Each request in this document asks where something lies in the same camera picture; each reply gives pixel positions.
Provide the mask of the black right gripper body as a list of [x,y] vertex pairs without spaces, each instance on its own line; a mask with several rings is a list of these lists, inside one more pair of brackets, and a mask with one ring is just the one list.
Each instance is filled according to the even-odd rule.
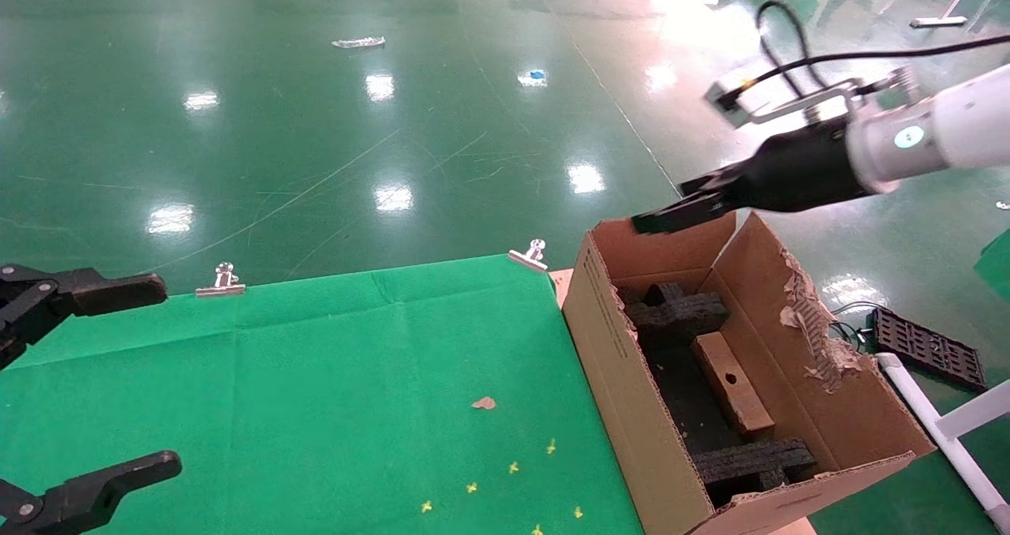
[[769,137],[737,166],[730,203],[793,214],[869,196],[849,162],[848,124],[836,117]]

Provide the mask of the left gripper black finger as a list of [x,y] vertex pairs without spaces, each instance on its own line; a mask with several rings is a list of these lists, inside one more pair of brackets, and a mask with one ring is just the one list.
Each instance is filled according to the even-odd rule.
[[2,534],[83,534],[107,525],[127,493],[181,473],[181,457],[158,451],[47,489],[41,495],[1,482]]
[[154,273],[105,279],[93,268],[45,272],[1,268],[1,369],[71,316],[102,316],[162,304],[165,281]]

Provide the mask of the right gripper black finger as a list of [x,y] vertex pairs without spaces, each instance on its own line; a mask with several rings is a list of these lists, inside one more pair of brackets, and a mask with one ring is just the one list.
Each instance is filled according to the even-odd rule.
[[718,193],[718,191],[725,189],[726,185],[734,182],[739,175],[737,167],[723,167],[679,183],[679,193],[685,198]]
[[732,214],[740,206],[723,191],[699,191],[666,208],[631,216],[635,232],[645,235],[678,233]]

